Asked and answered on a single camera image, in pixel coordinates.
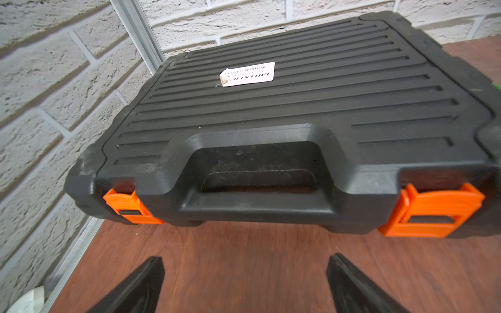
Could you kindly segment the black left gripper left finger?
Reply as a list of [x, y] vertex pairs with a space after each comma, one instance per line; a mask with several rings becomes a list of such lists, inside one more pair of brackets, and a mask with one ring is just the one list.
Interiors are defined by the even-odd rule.
[[152, 256], [88, 312], [155, 312], [164, 281], [160, 256]]

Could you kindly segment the black plastic tool case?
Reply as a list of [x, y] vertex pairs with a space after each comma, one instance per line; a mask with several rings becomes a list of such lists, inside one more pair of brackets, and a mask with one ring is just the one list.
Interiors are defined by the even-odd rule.
[[[220, 74], [275, 62], [274, 80]], [[124, 224], [500, 233], [500, 90], [391, 11], [168, 58], [71, 168]]]

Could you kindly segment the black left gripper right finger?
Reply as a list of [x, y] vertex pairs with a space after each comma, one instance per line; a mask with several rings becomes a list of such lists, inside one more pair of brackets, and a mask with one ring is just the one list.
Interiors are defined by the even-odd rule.
[[330, 257], [327, 270], [337, 312], [407, 312], [341, 253]]

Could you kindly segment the white label sticker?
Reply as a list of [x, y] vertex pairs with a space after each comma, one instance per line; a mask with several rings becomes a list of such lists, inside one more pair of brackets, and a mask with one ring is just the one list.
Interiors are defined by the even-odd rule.
[[274, 80], [275, 62], [250, 65], [235, 69], [226, 69], [220, 74], [223, 87], [241, 86], [253, 83], [271, 82]]

